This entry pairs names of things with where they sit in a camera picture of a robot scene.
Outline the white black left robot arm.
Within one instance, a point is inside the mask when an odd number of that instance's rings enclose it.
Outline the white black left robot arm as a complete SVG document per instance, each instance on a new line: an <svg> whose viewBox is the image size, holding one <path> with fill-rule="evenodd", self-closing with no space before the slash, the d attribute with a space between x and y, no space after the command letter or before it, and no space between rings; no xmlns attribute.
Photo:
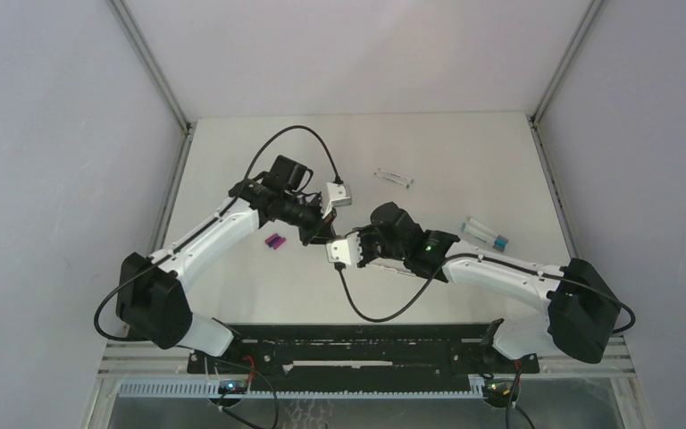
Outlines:
<svg viewBox="0 0 686 429"><path fill-rule="evenodd" d="M199 350L220 371L237 370L244 350L233 342L233 331L194 313L187 293L220 256L268 222L297 227L303 245L328 239L337 206L349 204L351 195L335 178L320 195L305 200L300 185L310 172L278 156L269 171L236 183L217 211L179 240L147 257L127 256L113 296L115 314L132 330L131 339L160 349Z"/></svg>

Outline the white yellow marker pen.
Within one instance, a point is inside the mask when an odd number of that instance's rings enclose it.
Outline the white yellow marker pen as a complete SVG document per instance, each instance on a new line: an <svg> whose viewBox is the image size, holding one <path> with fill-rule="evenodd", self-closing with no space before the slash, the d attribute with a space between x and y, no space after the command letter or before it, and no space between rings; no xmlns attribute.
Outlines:
<svg viewBox="0 0 686 429"><path fill-rule="evenodd" d="M386 265L377 265L379 268L386 270L391 273L397 273L400 275L405 275L409 277L418 277L418 274L412 273L411 271L406 270L405 268L399 268L399 267L392 267L392 266L386 266Z"/></svg>

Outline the white green marker pen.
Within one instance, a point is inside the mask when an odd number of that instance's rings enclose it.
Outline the white green marker pen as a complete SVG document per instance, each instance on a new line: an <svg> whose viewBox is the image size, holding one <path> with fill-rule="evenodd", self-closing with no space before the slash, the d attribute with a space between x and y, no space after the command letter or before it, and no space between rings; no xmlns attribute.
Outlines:
<svg viewBox="0 0 686 429"><path fill-rule="evenodd" d="M411 187L411 183L410 183L410 182L402 181L402 180L400 180L399 178L395 178L395 177L392 177L392 176L389 176L389 175L384 175L384 174L381 174L381 173L379 173L379 172L375 172L373 175L374 175L376 178L378 178L378 179L381 179L381 180L383 180L383 181L388 181L388 182L390 182L390 183L394 183L394 184L396 184L396 185L398 185L398 186L400 186L400 187L403 187L403 188L405 188L405 189L410 189L410 187Z"/></svg>

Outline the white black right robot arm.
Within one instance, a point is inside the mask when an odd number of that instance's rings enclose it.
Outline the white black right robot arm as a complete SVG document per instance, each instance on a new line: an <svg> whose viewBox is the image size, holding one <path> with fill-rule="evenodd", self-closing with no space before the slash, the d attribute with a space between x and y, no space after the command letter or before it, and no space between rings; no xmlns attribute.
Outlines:
<svg viewBox="0 0 686 429"><path fill-rule="evenodd" d="M491 329L481 346L481 362L505 371L516 359L559 350L570 358L597 364L625 306L588 261L567 265L525 262L488 253L459 236L425 230L393 202L377 207L370 222L352 231L353 265L363 268L393 260L427 284L467 284L490 290L533 309L518 319L506 318Z"/></svg>

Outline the magenta pen cap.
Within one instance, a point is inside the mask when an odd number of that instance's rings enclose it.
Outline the magenta pen cap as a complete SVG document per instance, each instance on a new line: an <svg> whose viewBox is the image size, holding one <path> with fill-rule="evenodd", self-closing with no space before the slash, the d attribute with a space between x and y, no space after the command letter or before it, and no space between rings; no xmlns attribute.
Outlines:
<svg viewBox="0 0 686 429"><path fill-rule="evenodd" d="M270 242L273 241L276 237L279 237L279 235L278 235L277 233L273 234L272 236L270 236L269 238L267 238L267 239L265 240L265 244L266 244L267 246L269 246Z"/></svg>
<svg viewBox="0 0 686 429"><path fill-rule="evenodd" d="M280 237L280 241L277 243L277 245L273 249L278 249L282 244L285 243L285 241L286 241L286 239L284 237Z"/></svg>

